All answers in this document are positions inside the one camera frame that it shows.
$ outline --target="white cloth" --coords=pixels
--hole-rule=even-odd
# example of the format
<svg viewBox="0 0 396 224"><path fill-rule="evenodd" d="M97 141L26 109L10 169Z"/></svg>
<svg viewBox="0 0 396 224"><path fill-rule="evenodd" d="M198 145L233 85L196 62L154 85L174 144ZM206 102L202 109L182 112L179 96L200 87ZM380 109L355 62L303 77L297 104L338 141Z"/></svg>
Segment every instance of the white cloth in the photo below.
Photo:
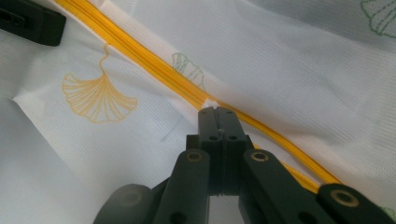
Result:
<svg viewBox="0 0 396 224"><path fill-rule="evenodd" d="M396 208L396 45L394 19L387 17L393 3L91 2L200 88L284 134L380 206ZM89 207L85 215L67 217L74 213L67 210L47 222L40 211L32 214L40 223L87 223L116 188L129 183L152 188L170 175L186 134L197 132L196 110L52 6L68 16L60 47L38 46L0 31L0 96L21 107L58 155L53 159L69 169L58 178L91 194L75 201L68 197L70 204L84 201ZM95 116L94 106L84 112L73 103L76 85L82 88L104 72L117 91L108 92L122 94L128 105L117 105L120 115L107 105ZM244 128L255 143L309 175L271 140ZM24 175L29 172L44 182L54 178L33 169ZM66 190L67 195L74 192ZM12 199L19 192L7 188L7 193L0 197ZM222 208L224 214L212 210L210 223L242 223L234 198L214 200L219 207L213 209ZM20 223L12 217L0 222Z"/></svg>

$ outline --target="black clamp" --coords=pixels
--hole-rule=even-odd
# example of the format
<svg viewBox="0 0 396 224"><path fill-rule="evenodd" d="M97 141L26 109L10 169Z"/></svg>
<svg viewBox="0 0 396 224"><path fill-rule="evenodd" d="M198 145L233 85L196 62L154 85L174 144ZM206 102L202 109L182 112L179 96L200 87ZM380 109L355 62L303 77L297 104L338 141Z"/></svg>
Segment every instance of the black clamp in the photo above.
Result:
<svg viewBox="0 0 396 224"><path fill-rule="evenodd" d="M394 223L347 186L324 185L318 195L302 188L272 153L253 149L233 111L210 107L198 119L172 175L154 189L118 189L94 224L205 224L209 196L219 194L239 195L247 224Z"/></svg>
<svg viewBox="0 0 396 224"><path fill-rule="evenodd" d="M66 17L29 0L0 1L0 29L38 44L58 46Z"/></svg>

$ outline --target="green ginkgo leaf print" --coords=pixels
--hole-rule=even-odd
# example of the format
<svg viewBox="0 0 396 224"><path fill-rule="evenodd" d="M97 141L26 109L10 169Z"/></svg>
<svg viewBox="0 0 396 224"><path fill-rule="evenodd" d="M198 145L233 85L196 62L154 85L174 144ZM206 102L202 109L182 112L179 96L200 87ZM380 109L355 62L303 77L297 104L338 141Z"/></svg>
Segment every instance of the green ginkgo leaf print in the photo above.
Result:
<svg viewBox="0 0 396 224"><path fill-rule="evenodd" d="M173 68L180 74L186 77L189 81L194 83L196 86L205 90L204 85L204 72L200 67L192 63L186 55L182 53L175 53L172 55Z"/></svg>
<svg viewBox="0 0 396 224"><path fill-rule="evenodd" d="M378 35L396 37L396 0L364 0L361 8Z"/></svg>

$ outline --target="ginkgo leaf print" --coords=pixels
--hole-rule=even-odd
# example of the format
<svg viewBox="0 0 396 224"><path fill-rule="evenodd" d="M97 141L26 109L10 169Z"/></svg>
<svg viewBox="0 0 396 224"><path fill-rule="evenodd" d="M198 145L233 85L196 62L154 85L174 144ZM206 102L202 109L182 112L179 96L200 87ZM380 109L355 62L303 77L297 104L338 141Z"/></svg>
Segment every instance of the ginkgo leaf print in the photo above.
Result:
<svg viewBox="0 0 396 224"><path fill-rule="evenodd" d="M137 107L137 99L120 93L113 86L102 62L99 62L103 74L92 80L81 80L73 74L64 77L63 91L72 110L92 122L119 121L125 119Z"/></svg>
<svg viewBox="0 0 396 224"><path fill-rule="evenodd" d="M364 0L361 8L378 35L396 37L396 0Z"/></svg>
<svg viewBox="0 0 396 224"><path fill-rule="evenodd" d="M182 53L175 53L172 55L173 68L180 74L186 77L189 81L194 83L196 86L205 90L204 86L204 72L200 67L192 63L186 55Z"/></svg>

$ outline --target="yellow zipper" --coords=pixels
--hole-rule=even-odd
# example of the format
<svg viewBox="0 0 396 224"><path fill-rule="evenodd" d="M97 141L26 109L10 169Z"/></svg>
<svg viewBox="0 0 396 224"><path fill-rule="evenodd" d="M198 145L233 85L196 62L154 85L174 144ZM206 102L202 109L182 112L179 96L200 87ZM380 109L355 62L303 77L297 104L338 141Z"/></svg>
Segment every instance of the yellow zipper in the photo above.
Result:
<svg viewBox="0 0 396 224"><path fill-rule="evenodd" d="M111 21L106 15L100 12L94 5L87 0L55 0L61 7L75 15L79 20L84 22L88 27L101 36L108 44L126 55L135 63L138 63L150 74L161 81L172 91L182 96L187 102L192 104L196 109L200 109L206 99L216 101L219 105L230 108L235 111L238 118L259 129L264 134L271 137L280 146L285 148L291 155L298 159L314 174L321 178L325 183L340 183L333 175L326 171L322 166L306 155L302 150L297 148L291 141L281 134L275 132L266 125L260 123L253 117L245 114L238 109L225 104L216 99L216 97L202 91L185 77L179 74L172 66L164 62L157 55L146 49L130 35L125 33L117 24ZM297 171L294 177L306 182L306 177L301 179L301 174ZM308 181L308 185L312 186L312 181Z"/></svg>

